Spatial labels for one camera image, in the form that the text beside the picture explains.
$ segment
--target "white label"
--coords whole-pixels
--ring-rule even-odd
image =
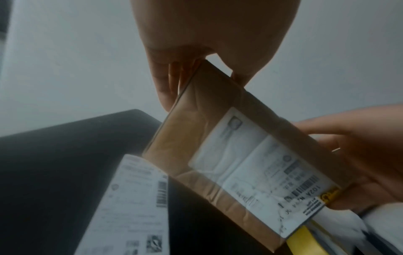
[[[169,254],[168,177],[125,155],[75,255]]]
[[[336,185],[235,108],[205,139],[189,166],[220,185],[287,238],[320,210]]]

